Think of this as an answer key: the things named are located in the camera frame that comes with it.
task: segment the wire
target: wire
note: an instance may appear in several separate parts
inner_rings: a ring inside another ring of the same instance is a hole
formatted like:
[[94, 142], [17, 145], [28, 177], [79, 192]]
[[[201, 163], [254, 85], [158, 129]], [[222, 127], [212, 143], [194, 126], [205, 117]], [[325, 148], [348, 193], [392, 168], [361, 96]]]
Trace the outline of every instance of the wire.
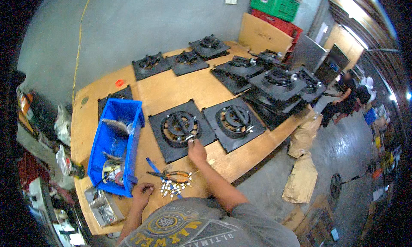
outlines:
[[77, 75], [77, 69], [79, 68], [80, 43], [82, 42], [82, 22], [83, 22], [83, 17], [85, 16], [85, 12], [86, 12], [87, 6], [89, 5], [89, 2], [90, 2], [90, 0], [87, 0], [86, 5], [85, 5], [85, 8], [83, 9], [82, 18], [80, 19], [79, 45], [77, 46], [77, 57], [76, 57], [75, 75], [74, 75], [74, 77], [73, 77], [72, 108], [74, 108], [74, 105], [75, 105], [76, 75]]

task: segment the cardboard sheet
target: cardboard sheet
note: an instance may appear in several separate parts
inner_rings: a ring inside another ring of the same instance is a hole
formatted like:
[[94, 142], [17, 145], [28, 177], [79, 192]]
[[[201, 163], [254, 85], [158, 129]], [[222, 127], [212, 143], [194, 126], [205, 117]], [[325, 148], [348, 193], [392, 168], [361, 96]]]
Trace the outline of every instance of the cardboard sheet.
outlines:
[[291, 47], [292, 40], [292, 37], [273, 25], [250, 14], [243, 14], [239, 43], [249, 46], [255, 53], [269, 49], [285, 54]]
[[317, 177], [312, 155], [307, 152], [296, 160], [283, 189], [282, 199], [291, 203], [309, 203]]

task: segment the brown paper bag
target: brown paper bag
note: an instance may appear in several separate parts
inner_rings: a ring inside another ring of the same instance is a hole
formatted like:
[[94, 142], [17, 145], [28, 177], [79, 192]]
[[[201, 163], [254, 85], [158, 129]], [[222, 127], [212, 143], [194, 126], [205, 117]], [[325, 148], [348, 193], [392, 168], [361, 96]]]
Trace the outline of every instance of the brown paper bag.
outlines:
[[312, 162], [311, 153], [299, 157], [288, 182], [283, 189], [282, 199], [291, 203], [309, 203], [315, 188], [318, 172]]
[[288, 154], [292, 157], [300, 157], [312, 147], [313, 139], [316, 137], [322, 122], [321, 114], [314, 114], [305, 120], [292, 134]]

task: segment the gray wall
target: gray wall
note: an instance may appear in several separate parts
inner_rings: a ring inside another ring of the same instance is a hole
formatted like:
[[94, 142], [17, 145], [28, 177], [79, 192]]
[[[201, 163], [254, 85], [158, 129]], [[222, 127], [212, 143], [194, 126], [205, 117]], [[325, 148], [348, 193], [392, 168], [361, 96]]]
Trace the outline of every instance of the gray wall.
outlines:
[[[71, 103], [79, 21], [87, 0], [44, 0], [27, 30], [18, 69], [52, 104]], [[309, 29], [320, 0], [303, 0], [294, 23]], [[83, 21], [76, 91], [145, 54], [215, 34], [237, 40], [250, 0], [91, 0]]]
[[300, 3], [296, 17], [292, 23], [303, 29], [303, 34], [309, 31], [320, 3], [321, 0], [303, 0]]

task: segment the orange-handled pliers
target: orange-handled pliers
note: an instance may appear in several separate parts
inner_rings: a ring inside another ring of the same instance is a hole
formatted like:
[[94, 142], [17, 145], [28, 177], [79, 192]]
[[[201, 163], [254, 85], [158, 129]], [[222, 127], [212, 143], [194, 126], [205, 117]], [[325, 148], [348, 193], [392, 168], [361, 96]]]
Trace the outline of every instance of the orange-handled pliers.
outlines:
[[157, 172], [147, 172], [148, 174], [154, 175], [156, 177], [163, 178], [164, 180], [170, 180], [175, 183], [188, 183], [189, 182], [189, 177], [191, 176], [191, 173], [184, 172], [184, 171], [163, 171], [163, 173], [157, 173]]

